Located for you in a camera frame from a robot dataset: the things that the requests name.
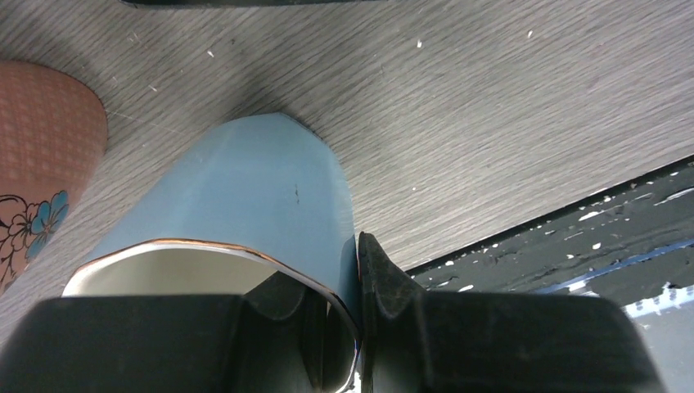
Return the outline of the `black wire dish rack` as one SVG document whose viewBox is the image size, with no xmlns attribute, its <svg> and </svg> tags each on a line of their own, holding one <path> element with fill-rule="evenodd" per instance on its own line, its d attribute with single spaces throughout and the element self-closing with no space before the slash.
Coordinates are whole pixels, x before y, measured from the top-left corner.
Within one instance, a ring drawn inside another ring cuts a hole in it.
<svg viewBox="0 0 694 393">
<path fill-rule="evenodd" d="M 220 8 L 220 7 L 284 7 L 303 6 L 361 0 L 123 0 L 122 3 L 136 8 Z"/>
</svg>

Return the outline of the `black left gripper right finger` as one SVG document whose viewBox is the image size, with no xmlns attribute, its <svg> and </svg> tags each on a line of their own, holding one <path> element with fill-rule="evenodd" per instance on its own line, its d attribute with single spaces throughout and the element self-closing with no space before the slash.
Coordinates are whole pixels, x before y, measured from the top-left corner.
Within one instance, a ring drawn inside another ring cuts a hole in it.
<svg viewBox="0 0 694 393">
<path fill-rule="evenodd" d="M 596 297 L 427 291 L 358 238 L 365 392 L 662 392 L 621 309 Z"/>
</svg>

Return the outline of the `light blue mug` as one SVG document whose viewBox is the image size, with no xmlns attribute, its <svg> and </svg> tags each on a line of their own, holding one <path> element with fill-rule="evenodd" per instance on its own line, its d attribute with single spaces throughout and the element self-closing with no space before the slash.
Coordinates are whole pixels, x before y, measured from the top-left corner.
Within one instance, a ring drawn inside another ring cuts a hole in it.
<svg viewBox="0 0 694 393">
<path fill-rule="evenodd" d="M 327 303 L 323 381 L 359 352 L 349 186 L 333 151 L 283 114 L 209 131 L 98 242 L 63 296 L 245 295 L 279 273 Z"/>
</svg>

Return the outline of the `salmon pink mug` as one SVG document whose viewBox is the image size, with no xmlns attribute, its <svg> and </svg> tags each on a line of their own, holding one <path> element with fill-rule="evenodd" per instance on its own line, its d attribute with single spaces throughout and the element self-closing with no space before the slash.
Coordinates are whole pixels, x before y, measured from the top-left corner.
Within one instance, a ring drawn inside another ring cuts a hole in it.
<svg viewBox="0 0 694 393">
<path fill-rule="evenodd" d="M 77 206 L 107 138 L 105 108 L 87 85 L 44 65 L 2 61 L 2 292 Z"/>
</svg>

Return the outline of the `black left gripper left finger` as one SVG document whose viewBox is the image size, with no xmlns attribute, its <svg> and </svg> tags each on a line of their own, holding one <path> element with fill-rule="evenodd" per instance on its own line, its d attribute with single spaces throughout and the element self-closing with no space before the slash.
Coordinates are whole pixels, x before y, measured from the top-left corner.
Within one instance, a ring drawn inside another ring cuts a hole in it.
<svg viewBox="0 0 694 393">
<path fill-rule="evenodd" d="M 326 301 L 279 273 L 245 295 L 45 300 L 1 353 L 4 392 L 316 392 Z"/>
</svg>

